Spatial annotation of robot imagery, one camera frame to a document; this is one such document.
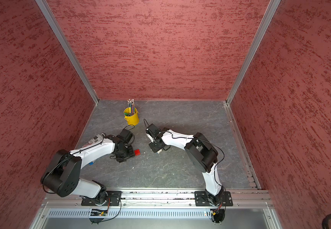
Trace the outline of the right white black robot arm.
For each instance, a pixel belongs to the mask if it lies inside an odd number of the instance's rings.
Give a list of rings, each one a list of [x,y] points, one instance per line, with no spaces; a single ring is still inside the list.
[[[170,147],[184,150],[192,164],[203,174],[209,204],[219,206],[222,203],[224,187],[217,172],[218,151],[202,133],[185,135],[168,128],[161,130],[150,126],[146,129],[146,135],[150,139],[149,147],[154,153],[159,154]]]

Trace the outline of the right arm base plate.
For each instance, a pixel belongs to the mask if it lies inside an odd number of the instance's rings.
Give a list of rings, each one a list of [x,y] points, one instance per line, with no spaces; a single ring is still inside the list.
[[[195,191],[195,203],[196,206],[210,206],[210,207],[232,207],[233,201],[231,193],[229,191],[220,190],[220,192],[214,196],[207,191]]]

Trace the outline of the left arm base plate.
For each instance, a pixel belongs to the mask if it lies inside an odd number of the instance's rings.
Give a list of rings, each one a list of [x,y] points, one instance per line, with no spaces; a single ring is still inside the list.
[[[121,191],[107,191],[100,193],[99,198],[82,197],[81,206],[97,208],[108,208],[109,206],[120,206]]]

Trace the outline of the red lego brick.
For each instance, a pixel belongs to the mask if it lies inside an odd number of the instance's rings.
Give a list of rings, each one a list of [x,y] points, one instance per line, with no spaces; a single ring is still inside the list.
[[[139,149],[137,149],[137,150],[135,150],[134,151],[134,154],[135,154],[135,156],[139,156],[141,153],[140,153],[140,150]]]

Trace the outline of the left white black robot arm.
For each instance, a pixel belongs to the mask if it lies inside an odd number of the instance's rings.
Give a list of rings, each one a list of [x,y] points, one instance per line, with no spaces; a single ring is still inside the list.
[[[95,199],[102,204],[106,198],[105,186],[80,178],[81,170],[106,155],[111,155],[119,163],[134,157],[131,146],[134,139],[134,135],[127,130],[117,136],[100,133],[80,149],[57,151],[41,177],[43,188],[60,197],[73,194]]]

